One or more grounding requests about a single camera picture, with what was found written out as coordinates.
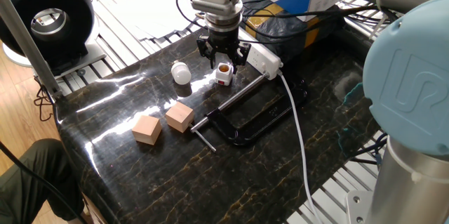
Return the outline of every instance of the black marble table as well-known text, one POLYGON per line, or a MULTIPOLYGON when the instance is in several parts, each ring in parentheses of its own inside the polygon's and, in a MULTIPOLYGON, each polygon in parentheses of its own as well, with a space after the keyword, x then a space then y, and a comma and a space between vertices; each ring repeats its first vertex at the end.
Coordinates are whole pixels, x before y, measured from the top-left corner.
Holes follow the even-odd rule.
MULTIPOLYGON (((216 153, 167 125, 164 114, 177 101, 193 108, 199 121, 259 75, 247 65, 231 86, 214 84, 197 35, 56 102, 76 177, 108 223, 282 223, 306 199, 291 113, 250 147, 228 145, 211 127, 202 128, 216 153), (175 60, 189 66, 190 88, 174 83, 175 60), (161 119, 155 146, 133 138, 130 130, 141 114, 161 119)), ((345 162, 343 150, 360 148, 378 125, 363 97, 362 67, 342 44, 325 39, 285 68, 308 84, 308 100, 298 112, 315 191, 345 162)), ((282 95, 278 81, 267 81, 228 118, 243 125, 282 95)))

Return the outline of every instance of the white power strip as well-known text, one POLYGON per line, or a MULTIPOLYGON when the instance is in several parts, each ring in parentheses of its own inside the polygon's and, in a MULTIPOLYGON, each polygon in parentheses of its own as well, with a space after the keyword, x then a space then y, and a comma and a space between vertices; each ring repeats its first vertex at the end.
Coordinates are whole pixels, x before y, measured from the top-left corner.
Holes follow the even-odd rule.
MULTIPOLYGON (((257 41, 241 27, 239 28, 239 38, 247 41, 257 41)), ((267 72, 269 80, 274 79, 279 68, 283 66, 281 59, 262 44, 251 44, 247 62, 261 74, 267 72)))

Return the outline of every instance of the wooden cube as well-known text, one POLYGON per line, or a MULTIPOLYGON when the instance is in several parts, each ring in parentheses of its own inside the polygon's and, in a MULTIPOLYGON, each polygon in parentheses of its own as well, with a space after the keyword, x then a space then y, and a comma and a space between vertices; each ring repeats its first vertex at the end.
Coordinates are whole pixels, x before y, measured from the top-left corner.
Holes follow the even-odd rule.
POLYGON ((167 124, 181 133, 189 127, 194 120, 192 108, 177 102, 166 113, 167 124))
POLYGON ((134 126, 132 132, 136 141, 154 145, 161 130, 162 126, 159 119, 142 115, 134 126))

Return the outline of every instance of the person's leg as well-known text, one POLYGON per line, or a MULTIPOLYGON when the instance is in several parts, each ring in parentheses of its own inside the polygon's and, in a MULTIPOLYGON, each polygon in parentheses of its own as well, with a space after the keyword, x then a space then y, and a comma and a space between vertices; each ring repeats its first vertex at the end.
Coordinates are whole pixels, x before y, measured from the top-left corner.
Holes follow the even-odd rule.
MULTIPOLYGON (((84 208, 62 143, 45 139, 36 141, 19 160, 33 172, 54 185, 78 213, 84 208)), ((76 216, 39 181, 13 165, 0 177, 0 223, 32 223, 42 204, 48 200, 56 216, 74 220, 76 216)))

